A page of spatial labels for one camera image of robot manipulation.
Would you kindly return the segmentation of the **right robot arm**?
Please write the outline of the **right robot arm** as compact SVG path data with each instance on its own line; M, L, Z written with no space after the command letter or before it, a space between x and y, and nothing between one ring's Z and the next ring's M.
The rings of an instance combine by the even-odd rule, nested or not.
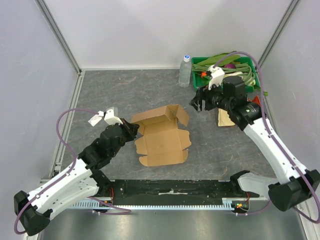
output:
M190 101L198 112L218 108L225 110L233 123L256 144L275 178L257 176L243 170L235 174L229 191L235 197L245 192L266 196L285 212L310 199L320 184L318 170L309 170L281 141L259 104L248 100L244 82L239 76L224 79L223 86L206 85L196 90Z

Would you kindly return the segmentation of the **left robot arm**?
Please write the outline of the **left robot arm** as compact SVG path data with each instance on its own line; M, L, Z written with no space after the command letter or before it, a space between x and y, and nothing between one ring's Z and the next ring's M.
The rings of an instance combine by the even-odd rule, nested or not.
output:
M133 141L139 125L125 119L109 125L100 136L76 156L75 160L40 187L13 197L16 234L34 236L44 230L58 214L78 201L106 196L110 181L101 168L110 163L121 147Z

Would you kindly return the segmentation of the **brown cardboard paper box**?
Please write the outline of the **brown cardboard paper box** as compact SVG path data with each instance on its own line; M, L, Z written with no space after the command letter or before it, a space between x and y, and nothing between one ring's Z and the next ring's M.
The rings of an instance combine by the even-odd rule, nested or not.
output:
M188 125L189 115L179 104L170 104L139 112L131 122L139 125L142 135L134 144L145 167L183 164L192 145L190 132L179 128Z

